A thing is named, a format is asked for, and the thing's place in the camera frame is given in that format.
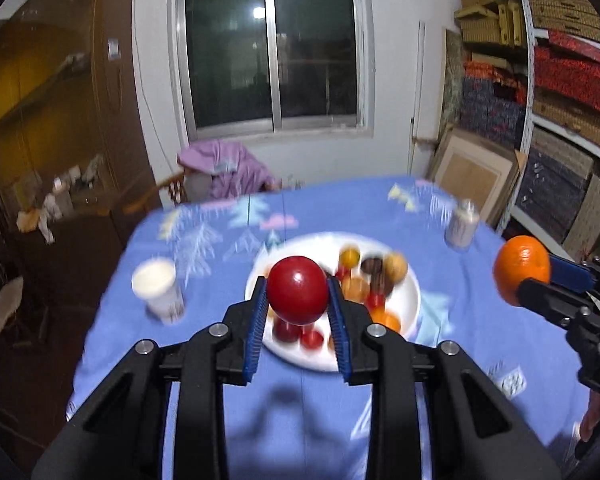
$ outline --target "picture frame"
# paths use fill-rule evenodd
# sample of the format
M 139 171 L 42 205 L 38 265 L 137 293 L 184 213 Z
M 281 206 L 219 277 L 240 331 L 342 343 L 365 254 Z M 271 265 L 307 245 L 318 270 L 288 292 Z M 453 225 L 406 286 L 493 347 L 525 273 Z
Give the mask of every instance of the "picture frame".
M 497 224 L 520 174 L 515 150 L 461 128 L 445 130 L 427 178 L 458 200 L 469 198 L 480 219 Z

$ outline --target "window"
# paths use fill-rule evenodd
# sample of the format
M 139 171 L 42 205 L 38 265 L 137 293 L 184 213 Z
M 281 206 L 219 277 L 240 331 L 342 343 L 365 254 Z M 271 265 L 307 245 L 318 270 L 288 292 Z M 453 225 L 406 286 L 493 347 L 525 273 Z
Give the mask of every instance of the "window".
M 189 137 L 369 126 L 369 20 L 363 0 L 176 0 Z

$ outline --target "bottle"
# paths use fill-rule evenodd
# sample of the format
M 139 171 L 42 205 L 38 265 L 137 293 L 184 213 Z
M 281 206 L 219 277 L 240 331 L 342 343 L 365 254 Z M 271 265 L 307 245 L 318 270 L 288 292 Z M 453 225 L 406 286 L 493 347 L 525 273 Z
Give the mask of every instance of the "bottle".
M 474 233 L 480 223 L 480 213 L 475 203 L 468 198 L 461 200 L 445 231 L 447 245 L 455 249 L 467 248 L 474 239 Z

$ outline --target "window frame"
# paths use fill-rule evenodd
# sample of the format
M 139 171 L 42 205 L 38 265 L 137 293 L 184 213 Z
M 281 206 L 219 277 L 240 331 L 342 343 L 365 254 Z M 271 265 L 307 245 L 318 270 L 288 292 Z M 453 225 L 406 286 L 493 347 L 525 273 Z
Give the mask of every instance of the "window frame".
M 356 36 L 356 114 L 346 116 L 282 117 L 280 105 L 280 79 L 278 76 L 278 49 L 276 44 L 275 0 L 265 0 L 269 84 L 272 117 L 238 121 L 215 126 L 196 127 L 193 98 L 189 79 L 187 55 L 187 23 L 185 0 L 174 0 L 175 28 L 172 41 L 175 47 L 176 109 L 182 106 L 184 125 L 189 141 L 223 137 L 276 137 L 312 134 L 366 134 L 372 131 L 374 114 L 374 51 L 370 0 L 353 0 L 353 17 Z

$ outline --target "window pane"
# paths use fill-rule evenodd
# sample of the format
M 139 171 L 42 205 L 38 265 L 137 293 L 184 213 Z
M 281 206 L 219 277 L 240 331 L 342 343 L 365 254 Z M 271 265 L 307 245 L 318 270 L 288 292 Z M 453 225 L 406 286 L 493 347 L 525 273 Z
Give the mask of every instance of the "window pane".
M 196 126 L 271 117 L 264 0 L 185 0 Z
M 353 0 L 275 0 L 283 117 L 355 115 Z

